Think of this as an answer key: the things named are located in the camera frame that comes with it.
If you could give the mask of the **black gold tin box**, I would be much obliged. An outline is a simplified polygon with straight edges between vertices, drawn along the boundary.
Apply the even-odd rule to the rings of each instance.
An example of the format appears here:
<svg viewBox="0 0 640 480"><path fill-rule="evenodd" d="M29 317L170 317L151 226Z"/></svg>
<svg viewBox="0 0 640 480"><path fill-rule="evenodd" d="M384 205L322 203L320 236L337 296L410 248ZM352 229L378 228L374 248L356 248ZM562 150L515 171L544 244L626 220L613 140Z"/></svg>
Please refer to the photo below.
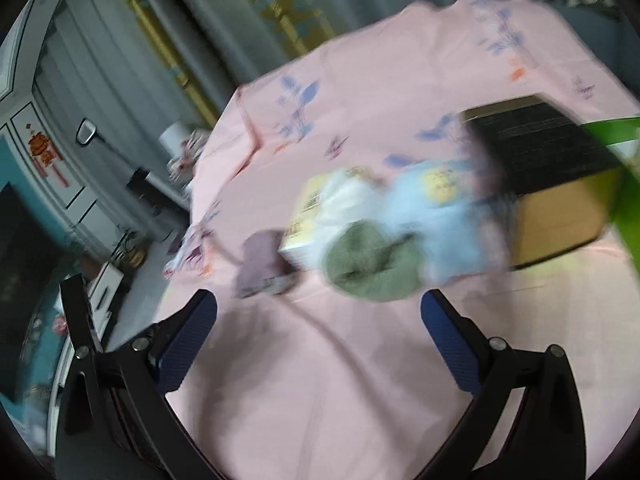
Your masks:
<svg viewBox="0 0 640 480"><path fill-rule="evenodd" d="M485 156L483 181L511 269L565 255L602 235L620 163L584 126L539 94L469 108L460 122Z"/></svg>

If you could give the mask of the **green knitted sock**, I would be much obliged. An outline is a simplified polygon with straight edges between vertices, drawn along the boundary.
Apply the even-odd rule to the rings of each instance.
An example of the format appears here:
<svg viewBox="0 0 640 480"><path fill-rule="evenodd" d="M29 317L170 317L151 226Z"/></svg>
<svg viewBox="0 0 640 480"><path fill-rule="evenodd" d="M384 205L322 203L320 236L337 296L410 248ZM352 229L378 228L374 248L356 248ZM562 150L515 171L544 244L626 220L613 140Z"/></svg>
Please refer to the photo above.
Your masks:
<svg viewBox="0 0 640 480"><path fill-rule="evenodd" d="M412 235L389 236L376 222L354 222L330 244L321 270L334 288L367 301L405 299L422 287L423 255Z"/></svg>

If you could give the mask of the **white cabinet with red decoration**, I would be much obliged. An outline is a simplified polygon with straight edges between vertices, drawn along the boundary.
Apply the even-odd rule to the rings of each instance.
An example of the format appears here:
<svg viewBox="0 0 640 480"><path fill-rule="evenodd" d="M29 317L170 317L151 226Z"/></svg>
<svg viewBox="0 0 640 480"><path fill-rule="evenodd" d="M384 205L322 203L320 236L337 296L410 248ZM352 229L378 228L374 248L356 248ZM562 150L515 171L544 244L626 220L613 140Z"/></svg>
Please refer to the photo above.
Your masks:
<svg viewBox="0 0 640 480"><path fill-rule="evenodd" d="M58 223L95 254L110 258L126 230L63 153L35 103L28 100L17 107L4 125L32 185Z"/></svg>

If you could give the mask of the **purple cloth piece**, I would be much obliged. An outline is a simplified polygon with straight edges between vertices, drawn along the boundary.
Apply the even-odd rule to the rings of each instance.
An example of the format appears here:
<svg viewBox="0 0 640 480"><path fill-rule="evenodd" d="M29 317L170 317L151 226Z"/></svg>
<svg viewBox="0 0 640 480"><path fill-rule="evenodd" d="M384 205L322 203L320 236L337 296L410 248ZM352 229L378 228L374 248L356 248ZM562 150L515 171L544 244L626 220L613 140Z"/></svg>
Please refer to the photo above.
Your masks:
<svg viewBox="0 0 640 480"><path fill-rule="evenodd" d="M262 292L281 295L295 285L296 267L280 254L283 237L281 230L262 230L243 243L236 296L248 298Z"/></svg>

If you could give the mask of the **light blue plush toy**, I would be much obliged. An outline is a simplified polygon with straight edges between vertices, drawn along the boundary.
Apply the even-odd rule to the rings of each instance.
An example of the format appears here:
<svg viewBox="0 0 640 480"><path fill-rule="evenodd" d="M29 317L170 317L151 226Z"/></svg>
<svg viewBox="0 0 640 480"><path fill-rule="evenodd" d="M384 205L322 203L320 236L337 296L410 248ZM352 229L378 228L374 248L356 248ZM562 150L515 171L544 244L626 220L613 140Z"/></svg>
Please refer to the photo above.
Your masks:
<svg viewBox="0 0 640 480"><path fill-rule="evenodd" d="M380 222L392 237L414 238L427 284L506 267L506 243L488 203L474 196L454 164L419 162L402 170L385 192Z"/></svg>

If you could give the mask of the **dark grey sofa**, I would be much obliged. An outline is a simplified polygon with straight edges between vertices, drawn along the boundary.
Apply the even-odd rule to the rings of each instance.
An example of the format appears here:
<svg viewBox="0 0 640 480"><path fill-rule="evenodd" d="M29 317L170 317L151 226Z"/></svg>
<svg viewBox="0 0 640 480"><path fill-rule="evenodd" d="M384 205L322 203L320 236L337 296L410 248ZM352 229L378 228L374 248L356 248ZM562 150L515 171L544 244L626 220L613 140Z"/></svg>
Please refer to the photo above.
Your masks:
<svg viewBox="0 0 640 480"><path fill-rule="evenodd" d="M555 8L593 54L636 97L639 97L639 36L625 15L586 6Z"/></svg>

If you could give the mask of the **grey curtain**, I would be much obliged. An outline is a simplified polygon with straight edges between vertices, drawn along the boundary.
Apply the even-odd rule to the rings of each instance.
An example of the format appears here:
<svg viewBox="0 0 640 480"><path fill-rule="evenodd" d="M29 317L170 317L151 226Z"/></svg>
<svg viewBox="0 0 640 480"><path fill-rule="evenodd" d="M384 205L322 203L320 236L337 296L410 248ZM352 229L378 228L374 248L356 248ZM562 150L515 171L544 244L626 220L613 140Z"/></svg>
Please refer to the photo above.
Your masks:
<svg viewBox="0 0 640 480"><path fill-rule="evenodd" d="M169 124L211 125L239 84L416 1L58 0L32 92L81 175L128 206L130 171L104 148L75 143L81 119L162 174L160 133Z"/></svg>

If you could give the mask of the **pink printed tablecloth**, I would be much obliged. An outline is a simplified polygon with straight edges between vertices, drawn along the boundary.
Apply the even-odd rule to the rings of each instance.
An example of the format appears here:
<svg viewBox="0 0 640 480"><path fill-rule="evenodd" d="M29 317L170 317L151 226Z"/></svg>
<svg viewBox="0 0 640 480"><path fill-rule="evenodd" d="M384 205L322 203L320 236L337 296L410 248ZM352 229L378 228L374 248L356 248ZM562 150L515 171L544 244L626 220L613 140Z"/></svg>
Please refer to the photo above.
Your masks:
<svg viewBox="0 0 640 480"><path fill-rule="evenodd" d="M512 479L600 474L639 411L639 101L537 0L416 2L234 92L195 166L160 315L216 324L169 403L230 479L412 479L471 404L441 290L494 341L570 362Z"/></svg>

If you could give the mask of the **green cardboard box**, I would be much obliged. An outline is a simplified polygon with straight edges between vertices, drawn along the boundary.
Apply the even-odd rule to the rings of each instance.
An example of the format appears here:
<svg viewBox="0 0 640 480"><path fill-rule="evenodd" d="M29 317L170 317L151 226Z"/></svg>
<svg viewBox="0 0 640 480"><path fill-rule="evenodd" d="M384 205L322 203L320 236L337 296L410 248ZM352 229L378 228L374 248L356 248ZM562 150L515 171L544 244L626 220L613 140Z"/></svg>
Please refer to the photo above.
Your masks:
<svg viewBox="0 0 640 480"><path fill-rule="evenodd" d="M639 117L624 117L586 122L584 127L607 148L627 141L636 141L639 148ZM620 163L620 184L610 213L612 227L620 237L639 274L639 164L635 157L622 159L611 153Z"/></svg>

